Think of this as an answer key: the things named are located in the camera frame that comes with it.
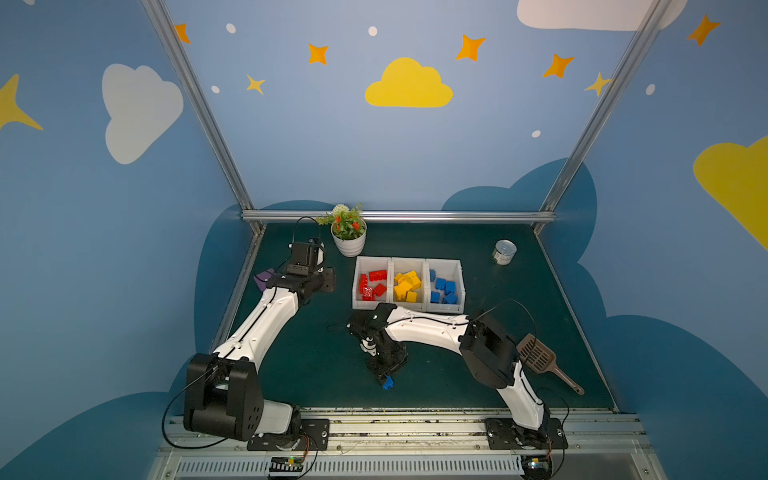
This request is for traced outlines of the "yellow lego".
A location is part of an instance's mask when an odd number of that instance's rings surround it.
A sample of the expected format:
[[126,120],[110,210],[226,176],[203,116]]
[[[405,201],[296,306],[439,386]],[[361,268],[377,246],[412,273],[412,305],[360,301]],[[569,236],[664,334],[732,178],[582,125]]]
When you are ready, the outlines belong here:
[[393,288],[394,298],[397,302],[407,302],[406,295],[411,292],[408,288],[408,284],[397,284]]

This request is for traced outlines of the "yellow lego brick bottom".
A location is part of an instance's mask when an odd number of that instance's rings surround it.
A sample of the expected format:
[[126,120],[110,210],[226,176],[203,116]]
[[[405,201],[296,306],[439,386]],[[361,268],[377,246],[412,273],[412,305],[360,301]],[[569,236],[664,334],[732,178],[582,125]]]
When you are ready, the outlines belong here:
[[418,290],[422,286],[422,281],[415,270],[403,274],[400,280],[401,284],[408,284],[410,291]]

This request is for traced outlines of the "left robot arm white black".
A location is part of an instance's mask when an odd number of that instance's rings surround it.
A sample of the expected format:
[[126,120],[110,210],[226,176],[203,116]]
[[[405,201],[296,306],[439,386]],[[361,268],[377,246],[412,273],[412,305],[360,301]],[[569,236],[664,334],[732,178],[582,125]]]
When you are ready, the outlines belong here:
[[335,288],[335,271],[324,265],[315,237],[290,244],[287,264],[265,281],[253,311],[211,354],[187,366],[183,425],[187,431],[289,448],[301,438],[299,409],[264,397],[259,373],[278,334],[314,294]]

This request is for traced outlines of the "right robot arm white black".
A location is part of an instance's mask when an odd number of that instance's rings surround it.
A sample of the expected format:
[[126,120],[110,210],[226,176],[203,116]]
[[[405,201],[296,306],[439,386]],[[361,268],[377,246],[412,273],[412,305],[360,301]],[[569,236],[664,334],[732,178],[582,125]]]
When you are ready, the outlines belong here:
[[460,355],[476,381],[497,391],[517,426],[540,433],[547,427],[549,410],[527,380],[515,341],[492,318],[418,312],[381,303],[374,310],[353,312],[347,329],[386,390],[407,362],[408,342],[438,347]]

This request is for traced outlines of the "purple toy spatula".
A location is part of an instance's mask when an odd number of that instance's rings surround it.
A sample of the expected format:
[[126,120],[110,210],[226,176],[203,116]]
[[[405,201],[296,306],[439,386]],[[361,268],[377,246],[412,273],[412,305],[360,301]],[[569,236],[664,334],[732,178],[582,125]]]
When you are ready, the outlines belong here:
[[269,268],[258,274],[253,275],[253,280],[260,292],[264,292],[267,288],[268,281],[274,276],[275,270]]

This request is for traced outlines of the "white left bin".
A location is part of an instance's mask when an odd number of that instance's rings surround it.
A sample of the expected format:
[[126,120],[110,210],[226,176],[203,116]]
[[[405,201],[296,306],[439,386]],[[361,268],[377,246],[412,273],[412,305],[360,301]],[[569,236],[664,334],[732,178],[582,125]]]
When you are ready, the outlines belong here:
[[367,274],[370,271],[386,269],[388,272],[389,257],[370,257],[370,256],[358,256],[355,263],[355,271],[353,275],[353,287],[352,287],[352,308],[354,310],[373,310],[379,303],[391,303],[391,297],[389,296],[389,274],[385,282],[372,282],[369,279],[369,287],[375,288],[380,283],[385,283],[387,286],[387,292],[382,297],[376,297],[375,301],[364,301],[362,295],[358,289],[359,276],[361,274]]

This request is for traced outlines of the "white bin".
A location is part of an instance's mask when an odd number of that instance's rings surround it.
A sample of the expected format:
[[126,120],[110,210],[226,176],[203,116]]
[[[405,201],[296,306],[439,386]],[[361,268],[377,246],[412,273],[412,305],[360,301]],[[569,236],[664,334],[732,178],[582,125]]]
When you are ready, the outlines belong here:
[[[463,279],[463,270],[461,262],[454,259],[426,259],[426,267],[428,271],[428,303],[426,311],[430,313],[443,313],[443,314],[460,314],[464,312],[466,289]],[[457,304],[446,304],[444,302],[444,296],[447,295],[442,290],[435,288],[435,282],[430,282],[429,270],[434,269],[436,271],[436,279],[443,278],[447,281],[454,281],[456,283],[456,292],[454,293],[458,297]],[[432,303],[430,301],[430,294],[432,292],[439,291],[441,294],[441,302],[439,304]]]
[[[410,272],[412,270],[415,270],[420,277],[422,281],[422,286],[418,290],[414,290],[418,294],[418,301],[416,303],[409,303],[409,302],[397,302],[394,298],[394,292],[393,288],[395,285],[399,284],[395,281],[394,277],[397,273],[401,273],[402,275]],[[411,310],[415,311],[425,311],[428,303],[428,271],[426,267],[426,262],[424,259],[419,258],[391,258],[389,261],[388,266],[388,274],[389,274],[389,290],[391,297],[391,300],[398,306],[403,306],[405,308],[409,308]]]
[[380,283],[385,283],[387,286],[387,292],[382,297],[376,297],[375,301],[364,301],[362,295],[358,289],[359,276],[361,274],[367,274],[370,271],[386,269],[388,272],[389,257],[370,257],[370,256],[358,256],[355,263],[355,271],[353,275],[353,287],[352,287],[352,308],[354,310],[373,310],[379,303],[391,303],[391,297],[389,296],[389,274],[385,282],[372,282],[369,279],[369,287],[375,288]]

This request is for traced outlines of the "potted plant white pot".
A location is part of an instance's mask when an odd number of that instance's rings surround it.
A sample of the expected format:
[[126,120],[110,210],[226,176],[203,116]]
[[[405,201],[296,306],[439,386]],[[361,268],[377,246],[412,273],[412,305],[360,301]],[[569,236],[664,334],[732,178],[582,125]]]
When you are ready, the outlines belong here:
[[326,225],[339,252],[354,258],[364,249],[367,235],[367,224],[362,215],[362,205],[349,207],[345,204],[335,205],[330,212],[315,218],[319,225]]

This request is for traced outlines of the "white right bin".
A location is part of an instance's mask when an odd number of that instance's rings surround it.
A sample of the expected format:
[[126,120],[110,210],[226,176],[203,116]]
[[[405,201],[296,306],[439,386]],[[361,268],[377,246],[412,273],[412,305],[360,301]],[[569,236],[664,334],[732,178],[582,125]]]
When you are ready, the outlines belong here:
[[[443,314],[460,314],[464,312],[466,289],[463,279],[463,270],[461,262],[454,259],[426,259],[426,267],[428,271],[428,303],[426,311],[430,313],[443,313]],[[458,297],[457,304],[446,304],[444,302],[444,296],[447,295],[442,290],[435,288],[435,282],[430,282],[429,270],[434,269],[436,271],[436,279],[443,278],[447,281],[454,281],[456,283],[456,292],[454,293]],[[430,294],[432,292],[439,291],[441,294],[441,302],[439,304],[432,303],[430,301]]]

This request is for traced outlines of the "white middle bin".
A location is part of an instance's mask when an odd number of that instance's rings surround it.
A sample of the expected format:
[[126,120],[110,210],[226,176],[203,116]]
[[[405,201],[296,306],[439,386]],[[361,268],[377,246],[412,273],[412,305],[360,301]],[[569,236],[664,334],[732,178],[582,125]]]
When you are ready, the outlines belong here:
[[[412,270],[415,270],[420,277],[422,281],[422,286],[418,290],[414,290],[418,294],[418,301],[416,303],[409,303],[409,302],[397,302],[394,298],[394,292],[393,288],[395,285],[399,284],[395,281],[394,277],[397,273],[401,273],[402,275],[410,272]],[[391,300],[398,306],[403,306],[405,308],[409,308],[411,310],[415,311],[425,311],[428,303],[428,271],[426,267],[426,262],[424,259],[419,258],[391,258],[389,261],[388,266],[388,274],[389,274],[389,290],[391,297]]]

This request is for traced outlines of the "brown slotted spatula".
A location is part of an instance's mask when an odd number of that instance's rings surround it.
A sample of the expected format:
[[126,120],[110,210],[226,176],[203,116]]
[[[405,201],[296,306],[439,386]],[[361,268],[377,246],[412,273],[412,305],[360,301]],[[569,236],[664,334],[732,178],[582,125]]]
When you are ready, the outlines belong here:
[[552,373],[568,385],[576,394],[583,396],[584,388],[568,376],[557,364],[555,352],[533,334],[527,334],[518,344],[521,362],[536,374]]

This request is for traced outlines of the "silver tin can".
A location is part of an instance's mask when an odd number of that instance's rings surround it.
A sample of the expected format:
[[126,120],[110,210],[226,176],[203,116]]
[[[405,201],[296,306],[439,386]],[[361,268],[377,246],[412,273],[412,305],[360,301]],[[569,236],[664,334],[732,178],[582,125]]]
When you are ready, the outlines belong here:
[[517,252],[518,248],[511,240],[500,239],[494,245],[492,259],[497,265],[506,266],[511,263]]

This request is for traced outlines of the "right circuit board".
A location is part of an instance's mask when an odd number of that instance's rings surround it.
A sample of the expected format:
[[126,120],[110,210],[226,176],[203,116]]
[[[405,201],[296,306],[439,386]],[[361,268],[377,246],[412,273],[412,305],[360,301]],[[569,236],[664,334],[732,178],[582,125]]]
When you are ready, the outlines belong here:
[[548,458],[524,456],[521,458],[524,480],[549,480],[553,473],[552,462]]

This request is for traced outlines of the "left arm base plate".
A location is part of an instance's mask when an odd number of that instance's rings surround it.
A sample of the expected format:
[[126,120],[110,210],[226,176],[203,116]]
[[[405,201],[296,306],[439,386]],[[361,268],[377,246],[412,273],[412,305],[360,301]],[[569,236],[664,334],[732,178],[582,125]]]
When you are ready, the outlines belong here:
[[257,434],[247,443],[248,451],[298,452],[326,451],[330,437],[330,420],[302,419],[293,422],[284,434]]

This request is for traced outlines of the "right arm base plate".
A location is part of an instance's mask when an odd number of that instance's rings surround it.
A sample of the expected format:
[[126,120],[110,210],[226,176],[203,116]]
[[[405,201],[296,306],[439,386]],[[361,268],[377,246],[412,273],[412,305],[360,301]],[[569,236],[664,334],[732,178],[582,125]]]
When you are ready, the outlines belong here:
[[491,450],[557,450],[569,446],[557,418],[546,417],[539,429],[524,428],[512,418],[486,418],[484,426]]

